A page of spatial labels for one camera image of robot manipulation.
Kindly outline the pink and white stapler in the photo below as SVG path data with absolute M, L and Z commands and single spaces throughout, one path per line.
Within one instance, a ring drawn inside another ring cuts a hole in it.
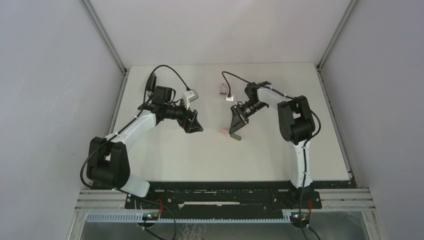
M 227 136 L 227 137 L 229 137 L 229 138 L 231 138 L 233 140 L 239 141 L 239 142 L 243 139 L 240 135 L 238 135 L 236 133 L 230 133 L 229 130 L 228 129 L 225 129 L 225 128 L 221 128 L 219 130 L 219 132 L 221 134 L 224 134 L 225 136 Z

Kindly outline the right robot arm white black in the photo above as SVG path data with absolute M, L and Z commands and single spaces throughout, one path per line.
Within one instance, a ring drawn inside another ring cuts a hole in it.
M 289 96 L 271 87 L 268 81 L 249 83 L 244 89 L 248 101 L 230 107 L 231 123 L 229 134 L 236 133 L 249 123 L 249 117 L 264 107 L 277 111 L 279 132 L 289 143 L 292 177 L 290 182 L 295 191 L 289 194 L 289 203 L 302 208 L 309 201 L 308 193 L 301 189 L 311 185 L 310 144 L 314 137 L 315 114 L 305 96 Z

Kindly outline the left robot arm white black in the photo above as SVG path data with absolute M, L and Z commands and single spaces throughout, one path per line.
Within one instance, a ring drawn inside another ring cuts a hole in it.
M 129 151 L 149 130 L 166 119 L 177 121 L 187 134 L 203 131 L 197 110 L 190 109 L 190 104 L 199 98 L 197 92 L 184 91 L 179 104 L 173 101 L 174 94 L 171 87 L 148 87 L 143 103 L 122 129 L 90 141 L 80 174 L 85 174 L 93 183 L 137 196 L 138 204 L 145 209 L 153 207 L 157 196 L 149 190 L 147 180 L 131 172 Z

